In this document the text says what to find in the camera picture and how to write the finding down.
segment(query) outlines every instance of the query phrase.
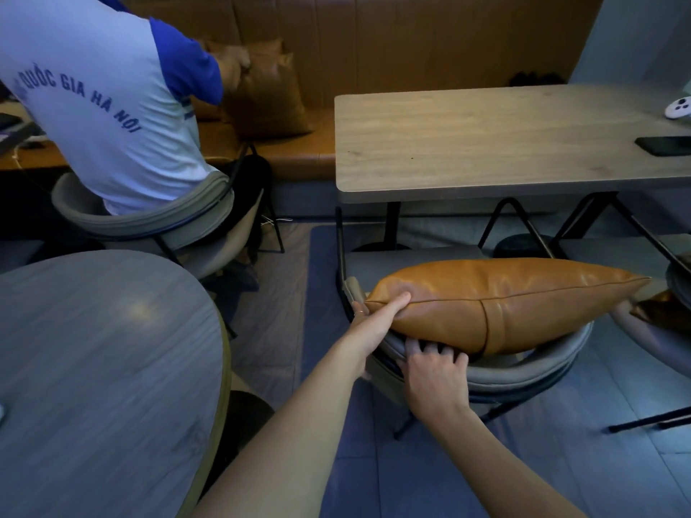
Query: round table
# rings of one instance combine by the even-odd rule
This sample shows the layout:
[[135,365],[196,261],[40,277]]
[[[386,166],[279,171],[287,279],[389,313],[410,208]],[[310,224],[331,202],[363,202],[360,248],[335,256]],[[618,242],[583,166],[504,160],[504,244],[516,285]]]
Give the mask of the round table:
[[79,253],[0,275],[0,312],[0,514],[189,514],[231,374],[201,284],[155,255]]

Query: gray wall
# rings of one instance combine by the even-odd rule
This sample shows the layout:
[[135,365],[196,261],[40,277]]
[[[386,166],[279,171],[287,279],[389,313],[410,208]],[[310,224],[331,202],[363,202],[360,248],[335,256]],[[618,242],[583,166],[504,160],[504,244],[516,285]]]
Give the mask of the gray wall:
[[[576,83],[651,81],[678,89],[689,80],[691,0],[605,0],[571,78]],[[691,188],[650,191],[649,196],[691,229]]]

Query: forearm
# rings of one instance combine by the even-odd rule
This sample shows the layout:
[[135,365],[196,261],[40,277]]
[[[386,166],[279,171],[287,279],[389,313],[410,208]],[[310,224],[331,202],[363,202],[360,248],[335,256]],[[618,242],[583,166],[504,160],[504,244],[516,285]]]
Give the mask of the forearm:
[[203,498],[196,518],[317,517],[358,363],[337,343]]
[[430,426],[492,518],[584,518],[516,458],[470,409]]

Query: white game controller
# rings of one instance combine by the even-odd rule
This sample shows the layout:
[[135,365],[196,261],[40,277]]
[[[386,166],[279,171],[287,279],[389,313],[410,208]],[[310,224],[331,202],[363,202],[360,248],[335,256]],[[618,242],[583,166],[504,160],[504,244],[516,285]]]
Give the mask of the white game controller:
[[691,96],[673,101],[665,109],[665,116],[671,120],[676,120],[689,114],[691,114]]

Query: black pants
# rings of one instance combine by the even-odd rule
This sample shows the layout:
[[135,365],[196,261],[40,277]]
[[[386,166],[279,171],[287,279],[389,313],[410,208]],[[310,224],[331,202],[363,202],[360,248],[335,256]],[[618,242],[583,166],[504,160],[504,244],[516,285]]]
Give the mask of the black pants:
[[[216,168],[222,173],[230,175],[233,170],[235,162],[229,164],[219,165]],[[235,176],[233,182],[233,191],[235,192],[235,199],[233,201],[233,208],[230,209],[229,215],[223,222],[216,227],[211,233],[204,236],[201,240],[197,240],[192,246],[200,246],[210,244],[220,238],[224,237],[237,223],[245,217],[259,197],[259,193],[264,190],[262,203],[259,205],[261,210],[263,204],[269,199],[271,193],[271,165],[262,156],[247,155],[243,159],[243,164]],[[256,217],[252,225],[252,232],[247,240],[247,246],[258,249],[261,244],[261,223]]]

